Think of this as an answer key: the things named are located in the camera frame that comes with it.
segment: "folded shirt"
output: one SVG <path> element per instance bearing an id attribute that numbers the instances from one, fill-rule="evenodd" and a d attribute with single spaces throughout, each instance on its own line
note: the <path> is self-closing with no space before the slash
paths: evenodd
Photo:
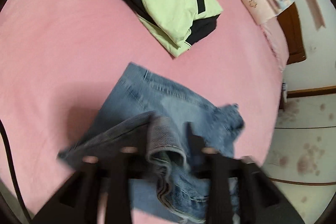
<path id="1" fill-rule="evenodd" d="M 142 24 L 177 57 L 216 28 L 216 0 L 124 0 Z"/>
<path id="2" fill-rule="evenodd" d="M 186 87 L 130 63 L 89 130 L 58 156 L 78 169 L 83 156 L 111 159 L 123 140 L 146 131 L 147 160 L 158 179 L 152 188 L 149 182 L 137 182 L 132 198 L 139 199 L 137 193 L 147 194 L 140 197 L 142 204 L 132 200 L 133 205 L 140 204 L 140 209 L 165 217 L 148 190 L 155 192 L 156 188 L 157 199 L 164 207 L 179 217 L 201 223 L 205 220 L 209 181 L 189 172 L 199 159 L 190 153 L 185 122 L 192 122 L 194 134 L 203 137 L 207 146 L 233 157 L 233 142 L 244 127 L 237 105 L 216 107 Z M 236 180 L 223 183 L 230 184 L 231 202 L 237 212 Z"/>

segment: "wooden headboard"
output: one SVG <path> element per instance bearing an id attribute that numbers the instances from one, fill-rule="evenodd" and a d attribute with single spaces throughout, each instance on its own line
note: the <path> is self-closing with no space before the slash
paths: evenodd
<path id="1" fill-rule="evenodd" d="M 295 2 L 278 15 L 278 22 L 287 40 L 289 50 L 287 65 L 306 60 L 306 52 L 302 42 L 301 24 Z"/>

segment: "blue denim jeans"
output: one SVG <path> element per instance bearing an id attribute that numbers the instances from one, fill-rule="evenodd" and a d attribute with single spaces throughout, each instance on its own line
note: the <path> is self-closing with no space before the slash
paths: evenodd
<path id="1" fill-rule="evenodd" d="M 209 181 L 197 179 L 189 172 L 197 161 L 190 154 L 185 122 L 193 123 L 194 134 L 203 137 L 207 146 L 233 157 L 233 142 L 244 127 L 237 108 L 237 105 L 218 108 L 186 87 L 130 63 L 90 129 L 75 145 L 61 151 L 59 157 L 74 168 L 80 166 L 84 155 L 111 158 L 119 151 L 120 140 L 138 130 L 146 130 L 147 160 L 158 176 L 157 199 L 175 215 L 201 223 L 205 220 Z M 137 192 L 144 193 L 146 187 L 149 191 L 153 183 L 134 180 L 132 184 L 136 191 L 132 196 L 134 207 L 168 220 L 178 220 L 164 216 L 155 202 L 146 202 L 144 206 L 144 196 L 142 204 L 137 202 Z M 230 179 L 230 189 L 236 211 L 235 179 Z M 146 195 L 152 202 L 152 193 Z"/>

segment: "white wall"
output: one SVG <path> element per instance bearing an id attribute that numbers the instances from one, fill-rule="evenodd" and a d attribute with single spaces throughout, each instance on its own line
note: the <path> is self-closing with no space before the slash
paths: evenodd
<path id="1" fill-rule="evenodd" d="M 288 99 L 279 113 L 263 169 L 272 178 L 304 183 L 336 181 L 336 94 Z M 314 224 L 336 185 L 277 182 L 306 224 Z"/>
<path id="2" fill-rule="evenodd" d="M 306 0 L 295 0 L 307 59 L 286 67 L 288 90 L 336 85 L 336 10 L 330 0 L 317 2 L 326 25 L 318 31 Z"/>

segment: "pink mattress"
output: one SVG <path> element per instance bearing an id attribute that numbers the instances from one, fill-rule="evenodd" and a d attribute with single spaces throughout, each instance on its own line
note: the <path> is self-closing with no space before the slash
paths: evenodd
<path id="1" fill-rule="evenodd" d="M 241 1 L 218 1 L 224 11 L 217 29 L 176 59 L 121 0 L 7 1 L 0 13 L 0 117 L 30 210 L 36 213 L 71 174 L 58 151 L 85 132 L 130 61 L 215 105 L 238 103 L 246 129 L 236 157 L 263 163 L 282 74 Z M 12 190 L 2 142 L 0 177 Z"/>

